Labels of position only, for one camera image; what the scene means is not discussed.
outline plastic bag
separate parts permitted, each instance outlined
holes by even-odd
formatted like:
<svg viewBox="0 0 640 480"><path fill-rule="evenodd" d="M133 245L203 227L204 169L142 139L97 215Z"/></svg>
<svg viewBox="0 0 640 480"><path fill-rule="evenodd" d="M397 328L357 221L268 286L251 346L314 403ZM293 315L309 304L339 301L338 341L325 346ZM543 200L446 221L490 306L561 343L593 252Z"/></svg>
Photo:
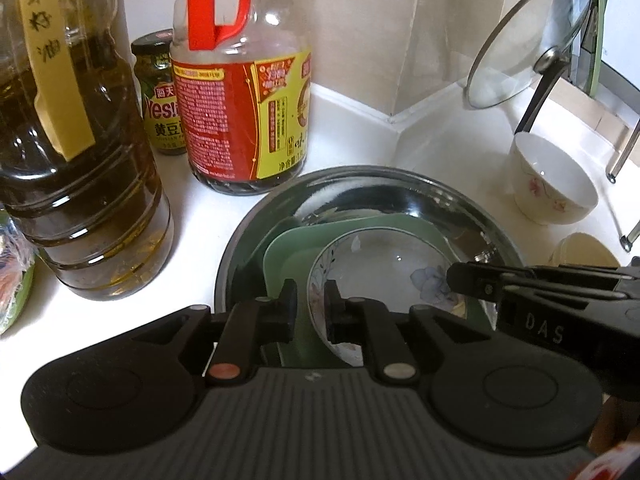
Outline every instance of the plastic bag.
<svg viewBox="0 0 640 480"><path fill-rule="evenodd" d="M31 288L34 251L0 210L0 335L17 319Z"/></svg>

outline floral bowl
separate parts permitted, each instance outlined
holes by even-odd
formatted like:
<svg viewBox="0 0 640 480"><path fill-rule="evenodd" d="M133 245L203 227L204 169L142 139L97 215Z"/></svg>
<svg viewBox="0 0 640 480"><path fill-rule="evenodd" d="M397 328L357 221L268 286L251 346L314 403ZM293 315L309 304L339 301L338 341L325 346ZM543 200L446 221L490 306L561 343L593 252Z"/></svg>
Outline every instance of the floral bowl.
<svg viewBox="0 0 640 480"><path fill-rule="evenodd" d="M598 205L598 192L580 164L543 137L515 135L510 174L516 204L538 224L573 224Z"/></svg>
<svg viewBox="0 0 640 480"><path fill-rule="evenodd" d="M327 341L324 284L335 280L344 298L382 301L392 312L429 304L465 317L462 296L452 292L446 274L450 261L434 246L400 229L365 228L344 234L316 258L307 282L307 303L316 332L343 361L362 366L360 347Z"/></svg>

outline bottle label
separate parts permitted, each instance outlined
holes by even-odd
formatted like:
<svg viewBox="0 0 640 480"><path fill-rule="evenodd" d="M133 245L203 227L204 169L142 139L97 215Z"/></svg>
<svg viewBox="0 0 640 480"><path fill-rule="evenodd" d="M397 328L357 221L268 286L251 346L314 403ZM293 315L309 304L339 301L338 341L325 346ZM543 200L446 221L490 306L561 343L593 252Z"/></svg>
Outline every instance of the bottle label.
<svg viewBox="0 0 640 480"><path fill-rule="evenodd" d="M140 82L142 88L142 118L151 145L160 150L184 148L182 122L173 83L156 86Z"/></svg>
<svg viewBox="0 0 640 480"><path fill-rule="evenodd" d="M187 152L201 173L257 180L304 159L311 51L249 63L172 63Z"/></svg>
<svg viewBox="0 0 640 480"><path fill-rule="evenodd" d="M19 0L27 54L38 87L33 106L53 149L68 162L93 146L95 137L66 45L59 2Z"/></svg>

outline red bottle handle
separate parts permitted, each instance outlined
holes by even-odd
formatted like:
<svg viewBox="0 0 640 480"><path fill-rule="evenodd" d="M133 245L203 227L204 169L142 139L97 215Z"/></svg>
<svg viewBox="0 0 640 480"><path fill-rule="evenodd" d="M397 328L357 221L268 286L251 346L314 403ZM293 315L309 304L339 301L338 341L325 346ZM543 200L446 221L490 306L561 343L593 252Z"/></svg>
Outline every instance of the red bottle handle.
<svg viewBox="0 0 640 480"><path fill-rule="evenodd" d="M213 50L223 41L239 34L246 25L251 0L240 0L233 25L216 25L215 1L187 0L190 50Z"/></svg>

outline white countertop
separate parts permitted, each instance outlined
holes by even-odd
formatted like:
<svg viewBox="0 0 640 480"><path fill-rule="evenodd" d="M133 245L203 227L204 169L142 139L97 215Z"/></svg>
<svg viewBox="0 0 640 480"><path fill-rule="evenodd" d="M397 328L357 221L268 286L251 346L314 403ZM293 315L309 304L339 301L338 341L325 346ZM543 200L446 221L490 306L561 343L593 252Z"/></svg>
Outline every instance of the white countertop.
<svg viewBox="0 0 640 480"><path fill-rule="evenodd" d="M534 131L571 153L600 192L596 210L573 226L539 226L514 204L504 176L512 131L532 92L489 110L468 110L462 89L450 86L427 104L390 121L334 92L314 88L305 173L347 164L379 164L417 171L455 187L484 207L519 246L530 264L546 263L567 234L595 235L628 264L618 243L640 219L640 170L628 162L612 186L604 166L612 147L553 102ZM37 368L60 356L195 303L212 303L225 246L260 197L213 192L190 173L186 156L157 156L175 216L174 250L165 268L138 293L111 302L84 300L59 283L41 262L20 319L0 338L0 471L34 447L20 410L20 393ZM640 242L632 254L640 254Z"/></svg>

